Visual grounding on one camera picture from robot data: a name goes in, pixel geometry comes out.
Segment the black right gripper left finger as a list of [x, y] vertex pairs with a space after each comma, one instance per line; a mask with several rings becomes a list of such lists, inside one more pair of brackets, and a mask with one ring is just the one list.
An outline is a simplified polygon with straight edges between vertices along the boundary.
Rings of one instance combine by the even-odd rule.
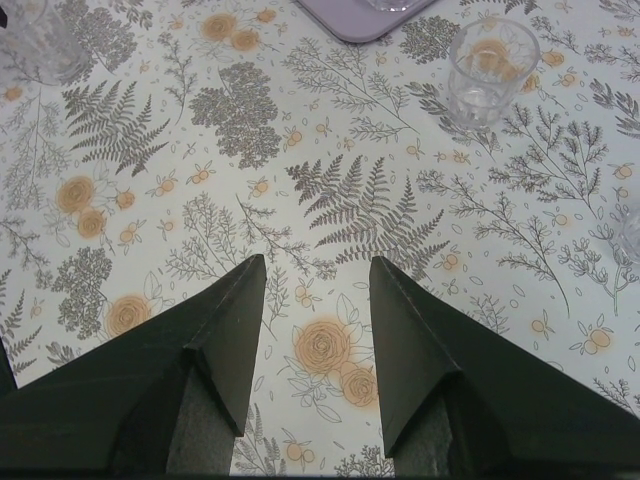
[[39, 379], [1, 379], [5, 475], [225, 475], [248, 417], [266, 266], [207, 287]]

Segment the short clear tumbler glass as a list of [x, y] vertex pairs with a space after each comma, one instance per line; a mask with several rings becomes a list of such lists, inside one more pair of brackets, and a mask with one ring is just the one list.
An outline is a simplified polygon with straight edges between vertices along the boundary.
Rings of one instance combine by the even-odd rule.
[[536, 69], [541, 51], [524, 25], [506, 18], [476, 20], [449, 49], [448, 113], [468, 130], [486, 130], [505, 113]]

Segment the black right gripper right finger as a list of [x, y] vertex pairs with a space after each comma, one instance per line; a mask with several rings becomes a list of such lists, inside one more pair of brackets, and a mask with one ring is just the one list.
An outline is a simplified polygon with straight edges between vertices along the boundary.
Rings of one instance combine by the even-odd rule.
[[384, 453], [399, 475], [635, 475], [639, 421], [428, 293], [383, 257], [370, 310]]

